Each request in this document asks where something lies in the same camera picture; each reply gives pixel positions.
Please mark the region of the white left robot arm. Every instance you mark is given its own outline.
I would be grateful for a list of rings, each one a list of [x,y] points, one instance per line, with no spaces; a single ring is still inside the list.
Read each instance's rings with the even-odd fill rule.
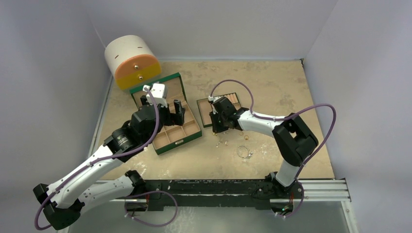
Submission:
[[[58,181],[34,187],[40,203],[34,217],[37,230],[43,230],[39,225],[40,215],[44,215],[49,227],[61,230],[87,211],[113,199],[147,199],[152,194],[165,194],[163,190],[149,189],[135,170],[127,171],[111,183],[95,186],[103,175],[144,151],[162,127],[184,124],[185,108],[180,100],[174,100],[173,111],[165,99],[150,94],[143,96],[142,102],[131,119],[114,130],[86,161]]]

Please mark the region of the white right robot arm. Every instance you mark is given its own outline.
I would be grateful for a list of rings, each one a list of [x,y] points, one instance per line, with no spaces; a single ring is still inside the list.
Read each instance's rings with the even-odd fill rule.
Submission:
[[[273,192],[280,198],[291,193],[292,184],[304,160],[319,145],[318,139],[303,119],[293,114],[287,116],[286,120],[278,116],[255,116],[248,108],[236,109],[234,104],[223,96],[209,96],[208,102],[212,106],[209,116],[214,133],[236,129],[261,133],[275,139],[283,162],[273,176],[276,180]]]

